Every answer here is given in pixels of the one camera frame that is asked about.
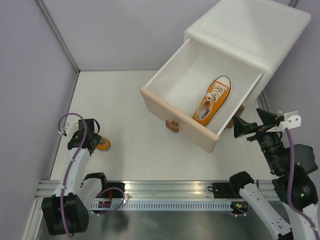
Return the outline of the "bear head drawer knob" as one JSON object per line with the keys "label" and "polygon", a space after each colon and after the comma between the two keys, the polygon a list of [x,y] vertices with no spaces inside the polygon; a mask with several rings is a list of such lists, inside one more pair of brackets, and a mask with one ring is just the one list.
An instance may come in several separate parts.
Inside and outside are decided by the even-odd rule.
{"label": "bear head drawer knob", "polygon": [[166,128],[169,129],[171,132],[173,132],[175,134],[179,132],[178,125],[179,124],[177,122],[175,122],[174,120],[173,121],[169,121],[169,120],[165,121]]}

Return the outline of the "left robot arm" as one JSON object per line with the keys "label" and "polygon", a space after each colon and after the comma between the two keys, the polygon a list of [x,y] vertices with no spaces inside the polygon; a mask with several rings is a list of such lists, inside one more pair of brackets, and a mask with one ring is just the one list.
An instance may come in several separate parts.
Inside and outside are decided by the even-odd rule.
{"label": "left robot arm", "polygon": [[78,130],[67,144],[67,162],[62,177],[52,196],[41,203],[45,224],[51,236],[84,233],[89,225],[92,201],[109,193],[103,172],[85,174],[85,168],[100,143],[100,125],[94,118],[78,121]]}

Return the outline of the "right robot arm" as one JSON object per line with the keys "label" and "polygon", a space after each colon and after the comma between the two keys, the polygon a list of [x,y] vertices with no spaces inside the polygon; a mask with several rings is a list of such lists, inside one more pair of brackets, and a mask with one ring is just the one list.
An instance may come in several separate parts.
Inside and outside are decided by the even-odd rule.
{"label": "right robot arm", "polygon": [[234,115],[234,137],[247,136],[247,141],[257,141],[270,168],[274,191],[282,202],[289,222],[286,222],[262,196],[253,178],[242,171],[229,178],[228,192],[242,197],[259,216],[274,240],[318,240],[317,188],[309,177],[318,169],[313,148],[294,144],[290,130],[301,126],[298,111],[271,113],[257,108],[262,125],[246,122]]}

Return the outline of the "orange sneaker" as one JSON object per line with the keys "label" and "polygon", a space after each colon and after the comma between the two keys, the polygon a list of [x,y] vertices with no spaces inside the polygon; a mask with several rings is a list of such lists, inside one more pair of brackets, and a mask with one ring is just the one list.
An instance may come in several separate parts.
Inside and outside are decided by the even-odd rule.
{"label": "orange sneaker", "polygon": [[99,136],[100,139],[99,139],[99,143],[96,146],[96,149],[101,152],[108,151],[111,147],[111,142],[104,136],[101,136],[99,134],[97,136]]}
{"label": "orange sneaker", "polygon": [[225,104],[232,91],[231,80],[225,76],[219,76],[208,87],[204,98],[195,110],[192,119],[206,127],[216,113]]}

